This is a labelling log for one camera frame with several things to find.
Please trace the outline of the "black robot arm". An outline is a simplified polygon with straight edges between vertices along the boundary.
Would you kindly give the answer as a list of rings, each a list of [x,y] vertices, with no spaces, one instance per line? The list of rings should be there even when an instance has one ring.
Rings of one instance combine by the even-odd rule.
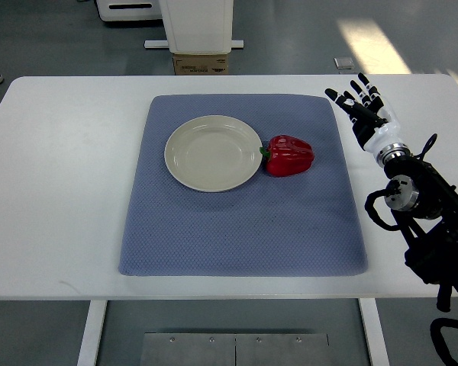
[[[458,194],[424,161],[436,138],[417,156],[397,146],[379,158],[389,183],[368,195],[365,210],[376,225],[403,235],[405,264],[424,283],[438,285],[437,308],[447,313],[458,293]]]

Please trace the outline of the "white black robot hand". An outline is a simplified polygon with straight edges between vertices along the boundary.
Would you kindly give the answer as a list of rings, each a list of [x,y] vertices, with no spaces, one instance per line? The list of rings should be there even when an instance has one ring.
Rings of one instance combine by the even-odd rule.
[[[361,84],[352,80],[350,85],[358,99],[348,91],[340,94],[332,88],[324,93],[348,115],[360,148],[377,155],[387,145],[402,143],[398,138],[400,126],[377,87],[364,74],[357,77]]]

